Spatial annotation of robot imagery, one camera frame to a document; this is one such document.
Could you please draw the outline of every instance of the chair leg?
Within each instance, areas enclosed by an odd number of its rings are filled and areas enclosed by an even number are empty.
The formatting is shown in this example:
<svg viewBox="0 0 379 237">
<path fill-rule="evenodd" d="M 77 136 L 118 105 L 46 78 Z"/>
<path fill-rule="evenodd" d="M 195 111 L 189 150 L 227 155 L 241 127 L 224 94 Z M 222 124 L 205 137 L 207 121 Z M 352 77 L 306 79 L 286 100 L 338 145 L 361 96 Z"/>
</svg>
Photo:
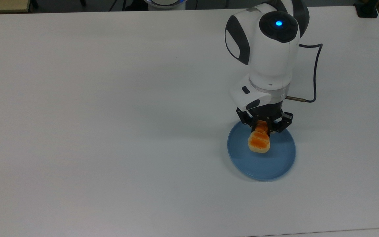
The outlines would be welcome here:
<svg viewBox="0 0 379 237">
<path fill-rule="evenodd" d="M 36 0 L 30 0 L 30 3 L 32 4 L 34 9 L 39 9 L 39 4 Z"/>
<path fill-rule="evenodd" d="M 125 11 L 125 5 L 127 5 L 127 0 L 124 0 L 122 3 L 122 11 Z"/>
</svg>

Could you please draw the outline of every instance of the round plate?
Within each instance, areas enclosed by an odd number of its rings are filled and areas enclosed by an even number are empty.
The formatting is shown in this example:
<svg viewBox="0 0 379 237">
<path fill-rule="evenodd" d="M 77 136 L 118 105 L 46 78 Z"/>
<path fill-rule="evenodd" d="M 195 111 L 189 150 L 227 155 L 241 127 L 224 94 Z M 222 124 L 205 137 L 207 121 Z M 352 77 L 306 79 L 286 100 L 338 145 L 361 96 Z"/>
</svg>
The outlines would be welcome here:
<svg viewBox="0 0 379 237">
<path fill-rule="evenodd" d="M 271 181 L 281 177 L 295 161 L 295 142 L 287 129 L 270 135 L 270 150 L 252 152 L 248 147 L 251 127 L 241 122 L 233 126 L 227 138 L 227 151 L 233 164 L 248 177 Z"/>
</svg>

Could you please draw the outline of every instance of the bread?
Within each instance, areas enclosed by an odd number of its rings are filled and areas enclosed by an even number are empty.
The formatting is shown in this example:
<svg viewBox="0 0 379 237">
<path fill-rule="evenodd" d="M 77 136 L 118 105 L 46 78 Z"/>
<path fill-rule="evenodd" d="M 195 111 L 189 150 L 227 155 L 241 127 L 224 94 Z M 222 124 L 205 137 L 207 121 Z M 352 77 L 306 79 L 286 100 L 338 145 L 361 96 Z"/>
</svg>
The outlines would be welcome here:
<svg viewBox="0 0 379 237">
<path fill-rule="evenodd" d="M 258 120 L 255 131 L 248 138 L 248 147 L 253 152 L 266 153 L 270 149 L 268 126 L 265 121 Z"/>
</svg>

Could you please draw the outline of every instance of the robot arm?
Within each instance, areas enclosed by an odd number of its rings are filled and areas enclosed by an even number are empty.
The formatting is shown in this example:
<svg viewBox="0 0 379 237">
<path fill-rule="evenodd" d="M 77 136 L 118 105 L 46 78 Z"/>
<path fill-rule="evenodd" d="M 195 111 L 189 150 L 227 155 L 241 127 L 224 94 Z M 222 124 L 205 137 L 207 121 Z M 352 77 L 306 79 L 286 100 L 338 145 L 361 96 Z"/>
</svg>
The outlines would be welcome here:
<svg viewBox="0 0 379 237">
<path fill-rule="evenodd" d="M 242 123 L 255 129 L 257 120 L 264 120 L 269 132 L 281 132 L 292 123 L 293 114 L 284 113 L 281 106 L 308 22 L 308 9 L 301 0 L 266 0 L 229 18 L 227 49 L 250 67 L 249 74 L 230 89 Z"/>
</svg>

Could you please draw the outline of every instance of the metal connector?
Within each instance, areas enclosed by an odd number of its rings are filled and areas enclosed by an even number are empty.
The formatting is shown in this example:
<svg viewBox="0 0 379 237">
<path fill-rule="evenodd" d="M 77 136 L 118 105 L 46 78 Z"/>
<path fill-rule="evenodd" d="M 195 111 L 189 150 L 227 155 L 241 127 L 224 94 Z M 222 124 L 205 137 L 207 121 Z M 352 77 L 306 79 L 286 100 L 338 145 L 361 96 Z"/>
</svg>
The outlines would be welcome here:
<svg viewBox="0 0 379 237">
<path fill-rule="evenodd" d="M 293 96 L 286 96 L 286 99 L 299 101 L 299 102 L 306 102 L 306 100 L 307 100 L 307 99 L 302 99 L 302 98 L 293 97 Z"/>
</svg>

